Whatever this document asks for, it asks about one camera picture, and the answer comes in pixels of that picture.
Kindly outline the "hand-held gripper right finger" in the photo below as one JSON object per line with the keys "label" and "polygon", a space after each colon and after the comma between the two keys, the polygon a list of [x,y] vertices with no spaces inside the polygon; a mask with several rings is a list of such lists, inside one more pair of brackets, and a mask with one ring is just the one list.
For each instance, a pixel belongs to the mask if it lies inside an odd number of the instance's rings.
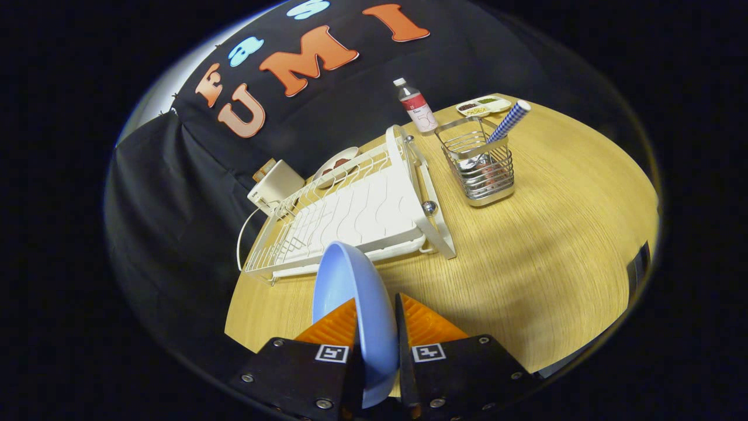
{"label": "hand-held gripper right finger", "polygon": [[396,323],[401,402],[411,420],[476,420],[538,389],[538,376],[493,336],[468,336],[403,293]]}

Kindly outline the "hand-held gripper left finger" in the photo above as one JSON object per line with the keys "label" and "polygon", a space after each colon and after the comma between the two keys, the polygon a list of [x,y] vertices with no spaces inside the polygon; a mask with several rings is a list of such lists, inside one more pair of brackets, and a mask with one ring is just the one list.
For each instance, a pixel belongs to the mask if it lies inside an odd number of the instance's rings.
{"label": "hand-held gripper left finger", "polygon": [[356,304],[348,299],[295,339],[269,339],[232,390],[296,420],[353,420],[365,386]]}

